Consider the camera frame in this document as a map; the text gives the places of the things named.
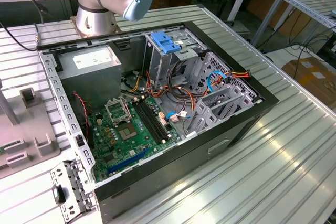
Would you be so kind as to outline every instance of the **green motherboard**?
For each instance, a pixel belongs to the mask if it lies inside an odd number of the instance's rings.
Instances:
[[[151,110],[156,120],[160,121],[159,106],[152,97],[144,100],[145,105]],[[131,114],[131,120],[124,121],[114,126],[113,118],[119,118],[119,106],[108,107],[89,116],[93,128],[94,148],[91,148],[96,164],[93,172],[96,182],[112,176],[113,174],[134,165],[139,160],[150,157],[155,153],[175,145],[181,140],[173,124],[168,123],[162,129],[168,134],[169,139],[165,143],[158,143],[146,128],[141,116],[135,109],[135,105],[127,105]]]

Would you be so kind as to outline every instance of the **motherboard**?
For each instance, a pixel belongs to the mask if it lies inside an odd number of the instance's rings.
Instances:
[[[96,182],[142,159],[174,146],[181,137],[171,122],[162,123],[162,111],[152,97],[126,103],[109,101],[89,116],[93,128]]]

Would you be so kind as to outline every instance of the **black ram slot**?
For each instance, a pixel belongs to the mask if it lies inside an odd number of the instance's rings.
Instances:
[[[162,140],[168,140],[168,135],[162,128],[160,123],[157,121],[156,117],[153,115],[152,111],[148,106],[140,101],[133,104],[135,111],[143,121],[147,130],[150,132],[157,144],[161,144]]]
[[[145,102],[142,103],[142,108],[143,108],[143,111],[145,112],[145,114],[150,114],[151,115],[150,120],[153,121],[153,124],[154,124],[155,128],[158,129],[161,132],[162,136],[164,136],[164,139],[167,140],[168,139],[168,135],[167,135],[166,131],[161,126],[161,123],[158,122],[158,120],[156,119],[156,117],[153,115],[153,112],[146,105]]]

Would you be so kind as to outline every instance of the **red cable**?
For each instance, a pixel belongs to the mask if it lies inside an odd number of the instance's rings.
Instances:
[[[86,139],[88,139],[88,137],[89,137],[89,123],[88,123],[88,114],[87,114],[87,111],[86,111],[86,108],[85,108],[85,102],[75,92],[73,94],[79,99],[79,101],[81,102],[81,104],[83,106],[84,114],[85,114],[85,124],[86,124]]]

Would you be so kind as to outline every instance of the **aluminum extrusion table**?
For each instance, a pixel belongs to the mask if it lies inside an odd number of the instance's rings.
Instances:
[[[317,21],[317,25],[320,23],[327,28],[336,27],[336,18],[331,15],[331,11],[336,9],[336,0],[275,0],[264,21],[261,23],[258,31],[256,32],[251,42],[252,45],[255,46],[258,43],[260,37],[264,33],[268,23],[270,22],[282,1],[286,1],[290,6],[288,6],[280,18],[278,24],[275,26],[275,29],[277,29],[285,21],[289,13],[294,8],[299,9],[303,13],[315,19]],[[307,39],[313,35],[313,32],[314,29],[312,29],[312,32]]]
[[[113,223],[323,223],[336,207],[336,115],[205,8],[150,11],[123,31],[192,20],[266,86],[280,102],[245,139]],[[43,43],[78,38],[70,21],[38,25]],[[34,45],[34,26],[10,29]],[[36,52],[0,30],[0,78],[6,97],[42,93],[62,149],[53,159],[0,180],[3,223],[62,223],[49,171],[74,158]],[[75,222],[101,223],[93,211]]]

